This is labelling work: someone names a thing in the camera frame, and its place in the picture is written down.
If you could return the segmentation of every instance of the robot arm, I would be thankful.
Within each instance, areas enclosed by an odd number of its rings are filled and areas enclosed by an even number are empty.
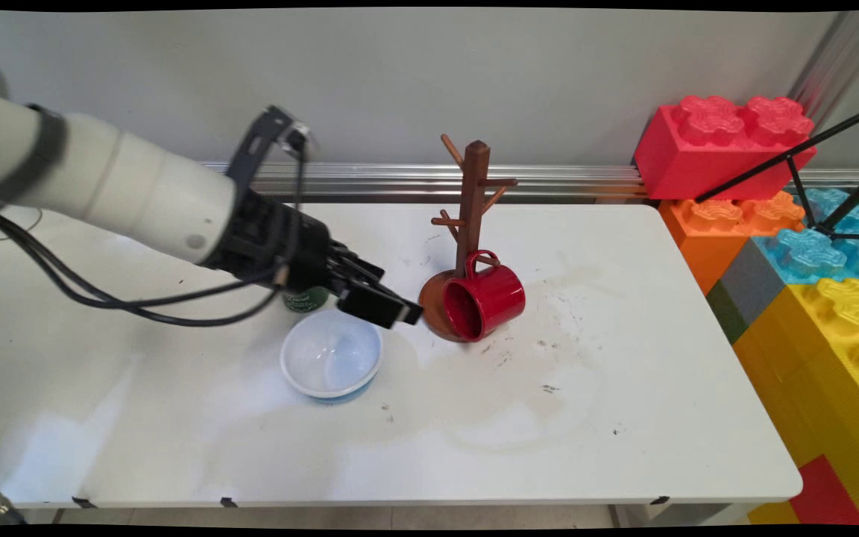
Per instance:
[[[308,136],[270,107],[222,175],[91,116],[58,116],[0,96],[0,208],[57,211],[239,279],[290,259],[256,283],[291,292],[323,286],[344,312],[383,327],[415,324],[422,308],[381,286],[379,266],[331,240],[320,221],[249,188],[274,144],[303,165]]]

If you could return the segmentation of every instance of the table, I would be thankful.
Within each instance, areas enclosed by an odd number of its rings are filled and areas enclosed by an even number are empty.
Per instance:
[[[410,299],[453,267],[456,244],[430,225],[438,204],[304,210]],[[122,298],[232,281],[51,212],[31,232]],[[384,330],[367,393],[328,406],[283,380],[277,353],[301,314],[279,301],[229,327],[158,324],[71,302],[0,242],[0,489],[22,509],[72,496],[98,507],[661,498],[671,507],[655,520],[686,524],[800,492],[657,211],[499,205],[480,245],[523,281],[522,316],[477,344],[422,322]],[[265,292],[160,310],[225,316]]]

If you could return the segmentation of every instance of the giant lego brick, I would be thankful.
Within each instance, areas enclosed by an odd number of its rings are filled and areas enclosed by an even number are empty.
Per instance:
[[[859,511],[859,280],[788,286],[749,334]]]
[[[814,285],[821,278],[859,279],[859,240],[831,242],[812,229],[752,237],[720,281],[750,326],[784,286]]]
[[[805,193],[808,203],[811,204],[811,213],[818,222],[831,215],[848,198],[848,193],[839,188],[809,188]],[[801,204],[798,196],[794,196],[794,201]],[[859,233],[859,204],[839,221],[835,230],[841,233]]]
[[[722,277],[747,237],[771,236],[783,228],[802,229],[804,210],[786,192],[770,200],[731,203],[665,200],[658,211],[707,295]]]
[[[792,497],[791,507],[801,524],[859,526],[859,512],[824,456],[799,468],[804,490]]]
[[[807,422],[770,366],[771,362],[784,356],[784,349],[764,350],[761,343],[765,335],[752,325],[732,347],[794,465],[800,468],[823,455],[824,451],[818,448]]]
[[[790,502],[765,503],[747,513],[747,520],[755,524],[798,524],[797,515]]]
[[[754,166],[804,142],[814,123],[788,98],[755,96],[737,107],[720,96],[686,96],[677,106],[660,106],[645,130],[635,164],[653,200],[687,200],[734,179]],[[802,168],[815,155],[805,150]],[[791,180],[777,164],[733,186],[718,200],[767,200]]]
[[[747,330],[747,325],[727,293],[725,284],[716,283],[705,296],[705,299],[708,301],[711,312],[715,314],[715,319],[718,319],[718,324],[722,327],[725,337],[730,344],[734,344]]]

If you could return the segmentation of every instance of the bowl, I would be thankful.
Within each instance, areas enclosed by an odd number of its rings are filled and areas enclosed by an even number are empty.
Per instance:
[[[287,333],[280,369],[301,394],[345,402],[367,391],[383,363],[382,349],[377,327],[341,310],[322,310]]]

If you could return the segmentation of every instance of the mug stand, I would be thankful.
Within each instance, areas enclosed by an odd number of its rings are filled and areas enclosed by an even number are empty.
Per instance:
[[[477,140],[466,146],[465,155],[460,155],[450,141],[450,137],[440,136],[443,145],[463,170],[463,186],[459,196],[459,218],[452,219],[446,210],[439,211],[441,218],[433,218],[430,224],[446,225],[450,235],[456,240],[456,268],[443,271],[427,280],[420,290],[419,304],[423,307],[423,320],[426,321],[430,332],[447,341],[466,341],[458,336],[450,325],[446,309],[443,307],[443,285],[450,278],[466,276],[466,256],[479,249],[479,231],[482,227],[483,214],[497,203],[510,186],[516,186],[515,179],[487,179],[490,148]],[[486,188],[498,187],[492,196],[486,200]],[[477,261],[487,265],[498,265],[499,262],[486,256],[479,256]]]

